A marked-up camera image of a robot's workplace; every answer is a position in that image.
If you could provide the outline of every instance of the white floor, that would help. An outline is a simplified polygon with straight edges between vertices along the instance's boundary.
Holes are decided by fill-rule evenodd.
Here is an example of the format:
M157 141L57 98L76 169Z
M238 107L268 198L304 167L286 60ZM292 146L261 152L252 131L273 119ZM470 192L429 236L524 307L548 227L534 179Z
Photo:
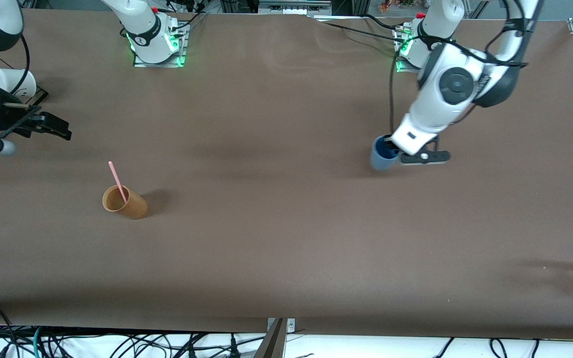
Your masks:
M236 335L237 342L256 338L261 335L244 334ZM188 339L188 335L169 335L170 342L174 346L182 346ZM125 340L123 336L105 336L100 338L73 338L63 342L62 346L73 358L109 358L114 349ZM404 338L404 337L365 337L365 336L321 336L321 335L289 335L287 337L285 358L301 358L313 354L311 358L434 358L448 341L447 338ZM534 341L530 340L502 340L509 358L530 358ZM166 345L164 340L157 341ZM261 341L241 345L239 351L244 357L252 357ZM493 358L489 349L489 340L480 338L457 338L452 342L444 358ZM230 345L230 335L208 335L198 342L196 347ZM6 346L6 342L0 339L0 351ZM118 354L127 348L124 345ZM499 355L502 352L498 345L495 349ZM215 351L197 351L197 358L209 358ZM14 358L14 349L9 349L7 358ZM132 349L128 349L123 358L134 356ZM141 358L164 358L164 351L148 347ZM573 342L541 341L536 358L573 358ZM30 353L23 351L23 358L34 358Z

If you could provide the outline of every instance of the wooden object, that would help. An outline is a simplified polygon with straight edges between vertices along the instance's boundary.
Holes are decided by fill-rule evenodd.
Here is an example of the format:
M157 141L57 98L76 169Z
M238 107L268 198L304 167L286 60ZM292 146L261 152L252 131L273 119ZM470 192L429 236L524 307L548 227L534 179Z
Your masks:
M123 193L117 185L112 185L103 194L103 207L111 213L123 215L126 218L136 220L147 216L147 202L141 195L123 185Z

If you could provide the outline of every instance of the black cable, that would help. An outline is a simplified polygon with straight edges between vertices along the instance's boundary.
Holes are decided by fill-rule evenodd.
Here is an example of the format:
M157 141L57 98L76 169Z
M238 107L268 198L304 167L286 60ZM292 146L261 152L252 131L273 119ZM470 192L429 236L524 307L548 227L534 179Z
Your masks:
M354 32L359 32L360 34L366 34L369 36L374 36L376 38L383 38L383 39L389 39L391 41L398 41L400 39L396 39L396 38L392 38L389 36L384 36L384 35L380 35L380 34L373 34L372 32L368 32L368 31L362 31L362 30L358 30L358 29L353 29L352 27L345 27L342 25L336 25L334 23L330 23L330 22L325 22L327 25L332 26L332 27L339 27L340 29L344 29L344 30L349 30L349 31L354 31Z
M441 348L441 352L439 354L437 354L435 356L435 358L443 358L444 354L446 354L446 351L448 349L448 347L450 347L450 344L452 343L452 341L455 340L455 337L450 337L450 339L448 340L448 342L446 342L446 345L444 345L443 348Z
M498 345L501 346L501 351L503 351L502 357L498 355L498 353L496 353L496 351L494 350L494 342L498 342ZM503 345L503 342L501 342L500 339L492 338L491 340L489 340L489 349L492 351L492 354L494 354L496 358L507 358L507 352L505 351L505 346Z
M409 39L405 40L404 43L415 40L415 39L432 39L434 41L439 41L441 43L448 43L449 45L457 47L461 52L463 52L464 55L472 57L473 59L476 59L477 61L479 61L481 63L485 63L485 64L495 64L495 65L506 66L506 67L520 67L520 68L523 68L523 67L528 65L528 63L511 63L510 61L500 61L500 60L494 58L493 56L489 57L488 59L484 59L483 57L477 56L476 54L471 52L466 47L459 45L459 43L452 42L448 39L439 38L437 36L430 36L430 35L415 36L413 38L409 38Z
M240 351L237 348L236 336L231 334L231 354L229 354L229 358L240 358Z
M197 344L197 342L199 340L202 340L202 338L204 338L204 336L206 336L206 335L207 335L207 333L198 333L198 335L196 335L196 337L193 337L193 335L191 335L190 339L186 342L186 344L184 344L181 347L181 349L178 350L178 352L173 356L173 358L181 358L181 356L185 354L185 352L187 351L187 349L191 345Z
M114 354L116 354L116 352L120 349L120 347L122 347L124 344L126 344L128 341L132 340L132 344L127 346L127 348L123 351L123 353L120 354L120 356L118 356L118 358L121 358L125 353L127 353L127 351L129 351L131 348L136 347L136 344L138 344L138 342L141 342L144 338L138 338L136 336L129 336L127 338L127 340L123 341L122 344L120 344L118 347L116 347L116 349L114 350L114 352L112 352L112 354L109 356L109 358L112 358L114 356Z
M48 356L54 358L54 352L52 351L52 342L50 342L50 336L48 336L48 351L45 351L45 347L43 345L43 340L39 337L39 347L41 347L41 351L44 353L44 356Z
M395 132L395 97L393 97L393 75L397 64L397 56L393 57L388 75L388 126L390 132Z
M365 13L365 14L360 14L360 17L367 17L370 18L371 20L377 22L377 25L385 28L385 29L389 29L389 30L394 30L396 27L403 25L404 23L400 23L399 25L386 25L386 23L383 23L380 21L380 19L376 18L375 16L373 16L372 14L369 13Z
M201 13L207 14L204 11L198 11L191 19L189 19L188 22L185 22L184 24L177 26L177 27L172 27L170 30L176 31L176 30L182 29L183 27L189 25L192 21L194 21L198 17L198 15L200 15Z
M23 75L21 75L19 83L16 84L16 86L14 86L14 88L9 92L11 95L14 95L16 90L21 87L23 80L25 80L25 77L28 75L28 71L30 70L30 50L28 50L28 43L25 42L25 37L23 35L21 35L21 42L23 43L23 49L25 50L25 71L23 71Z
M147 347L153 347L153 344L154 344L157 340L163 338L164 336L165 336L165 335L159 335L157 338L154 338L154 340L149 341L149 342L147 342L147 344L138 347L139 349L141 349L141 348L142 348L142 349L141 349L140 351L137 350L137 352L134 354L134 358L138 357L141 353L143 353L143 351L145 351L145 349L147 349ZM165 351L165 349L162 349L162 351L165 353L165 358L167 358L167 352Z
M169 342L169 339L167 338L167 335L164 335L163 338L165 338L165 341L168 343L168 347L169 347L169 358L171 358L171 356L174 355L174 350L171 347L171 342Z
M14 335L14 331L12 330L12 323L10 322L9 318L6 316L6 313L4 313L4 311L2 311L0 309L0 316L2 317L2 319L4 320L4 322L6 322L6 326L8 328L8 330L10 331L10 337L12 339L12 344L14 344L14 347L16 348L16 356L17 358L21 358L21 352L19 352L19 344L16 341L16 335Z
M7 344L6 347L4 347L4 349L2 349L0 351L0 358L6 358L6 354L7 354L7 349L10 348L10 344Z
M59 343L60 341L57 340L57 336L54 335L54 334L52 334L52 333L50 334L50 336L52 336L52 340L54 341L54 344L57 345L57 349L61 352L61 356L64 356L64 357L65 357L65 356L69 356L70 354L68 354L68 351L66 351L66 350L61 346L61 344Z
M501 2L503 3L503 6L505 7L505 21L508 21L510 19L510 7L507 6L507 0L501 0ZM501 31L496 34L496 36L494 36L487 44L485 49L483 50L485 53L489 53L489 47L492 46L493 43L495 43L496 40L498 40L502 34L505 33L505 29L501 29Z
M227 349L223 349L222 351L219 351L218 353L214 354L213 356L209 356L209 358L216 358L217 356L219 356L220 354L222 354L222 353L225 352L225 351L231 350L231 349L233 349L233 348L236 348L236 347L241 346L241 345L244 345L244 344L250 344L251 342L256 342L256 341L263 340L263 339L264 339L264 336L262 336L262 337L257 337L257 338L253 338L253 339L251 339L251 340L245 340L245 341L242 341L242 342L238 342L238 343L236 343L236 344L234 344L234 345L231 345L231 347L227 347Z
M534 340L534 348L532 349L532 354L530 355L530 358L534 358L534 356L536 356L536 351L539 350L539 342L541 342L541 340L539 340L538 338Z
M176 9L174 9L174 6L171 4L171 1L168 1L166 5L169 6L169 7L171 7L171 9L172 9L175 13L178 12L178 11L176 11Z

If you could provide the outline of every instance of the mounting plate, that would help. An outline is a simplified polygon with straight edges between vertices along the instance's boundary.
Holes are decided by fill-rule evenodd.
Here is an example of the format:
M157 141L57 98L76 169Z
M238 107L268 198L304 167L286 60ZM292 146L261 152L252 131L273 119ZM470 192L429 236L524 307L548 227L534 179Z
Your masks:
M408 39L412 38L412 29L410 27L410 22L405 22L403 25L396 26L393 32L393 38L402 39L404 41L408 41ZM395 53L398 54L402 51L402 47L405 46L404 42L395 42ZM397 57L395 61L395 67L397 72L413 72L418 73L419 68L413 66L407 59L404 57Z

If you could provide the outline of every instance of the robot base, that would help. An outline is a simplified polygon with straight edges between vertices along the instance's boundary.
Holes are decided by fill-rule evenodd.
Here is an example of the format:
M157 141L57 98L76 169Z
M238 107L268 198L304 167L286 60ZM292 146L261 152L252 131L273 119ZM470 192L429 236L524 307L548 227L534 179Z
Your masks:
M178 51L174 52L168 59L161 63L152 64L141 60L134 52L134 67L153 67L153 68L180 68L185 66L185 57L187 56L187 45L189 42L189 28L191 25L185 25L186 21L179 21L179 25L184 25L176 31L177 39L171 39L171 46L177 47Z

